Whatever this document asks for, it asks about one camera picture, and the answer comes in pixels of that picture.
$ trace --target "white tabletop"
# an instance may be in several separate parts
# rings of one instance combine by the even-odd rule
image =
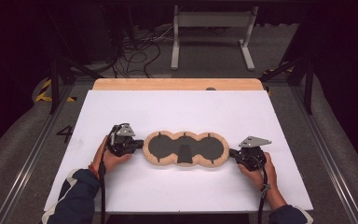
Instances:
[[[86,168],[115,124],[145,139],[156,131],[219,133],[231,148],[252,135],[270,153],[285,200],[311,210],[310,197],[265,91],[89,91],[45,205],[57,202],[71,170]],[[141,150],[105,176],[109,213],[238,213],[258,210],[260,192],[234,159],[217,168],[155,166]],[[95,199],[101,210],[101,195]]]

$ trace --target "person's hand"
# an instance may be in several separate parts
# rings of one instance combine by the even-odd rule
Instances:
[[[97,152],[95,153],[94,160],[92,161],[92,166],[95,171],[98,171],[101,162],[101,156],[103,155],[103,148],[106,142],[107,136],[103,139],[100,147],[98,147]],[[111,172],[115,169],[115,167],[131,158],[131,154],[125,154],[121,157],[117,157],[113,155],[109,150],[104,152],[103,163],[106,169],[106,172]]]
[[[276,187],[277,186],[277,174],[275,172],[274,164],[272,164],[271,157],[270,157],[269,153],[264,152],[264,155],[266,156],[266,160],[267,160],[266,164],[264,165],[264,168],[266,169],[268,182],[271,185],[271,187]],[[261,175],[261,170],[255,170],[255,171],[250,172],[242,164],[238,164],[238,168],[240,168],[241,173],[248,176],[252,180],[252,182],[255,184],[255,186],[258,189],[264,188],[264,186],[263,186],[264,180],[263,180],[263,176]]]

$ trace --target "wooden edge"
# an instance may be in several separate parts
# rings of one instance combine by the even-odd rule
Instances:
[[[263,91],[257,78],[99,78],[94,91]]]
[[[188,137],[193,138],[196,141],[200,141],[203,138],[211,136],[213,138],[216,138],[217,140],[219,140],[219,142],[222,143],[223,153],[222,153],[221,157],[214,160],[213,163],[211,163],[209,160],[205,160],[201,155],[194,156],[192,158],[193,163],[177,163],[178,155],[176,155],[174,153],[172,153],[171,155],[169,155],[165,158],[162,158],[158,161],[158,159],[149,151],[148,145],[149,145],[151,139],[153,139],[154,137],[156,137],[160,134],[166,135],[166,136],[170,137],[172,140],[176,140],[179,137],[186,135]],[[168,131],[159,131],[159,132],[151,133],[146,137],[146,139],[144,140],[143,153],[144,153],[144,156],[147,161],[149,161],[150,163],[157,165],[157,166],[165,166],[165,165],[175,164],[175,165],[179,165],[179,166],[188,167],[188,166],[194,166],[194,165],[198,164],[198,165],[201,165],[204,167],[218,167],[218,166],[221,166],[223,163],[225,163],[226,160],[228,159],[229,146],[228,146],[226,139],[217,133],[195,134],[192,132],[170,133]]]

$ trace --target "sleeve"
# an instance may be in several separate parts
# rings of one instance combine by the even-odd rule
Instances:
[[[91,223],[99,187],[100,183],[91,170],[73,170],[62,184],[57,203],[42,216],[42,223]]]
[[[269,215],[268,224],[305,224],[313,223],[313,219],[306,211],[292,205],[284,205]]]

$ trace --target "printed number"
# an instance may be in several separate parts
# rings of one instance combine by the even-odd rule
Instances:
[[[57,132],[57,135],[64,135],[65,141],[64,143],[68,143],[69,138],[72,136],[72,126],[68,125],[64,129]]]

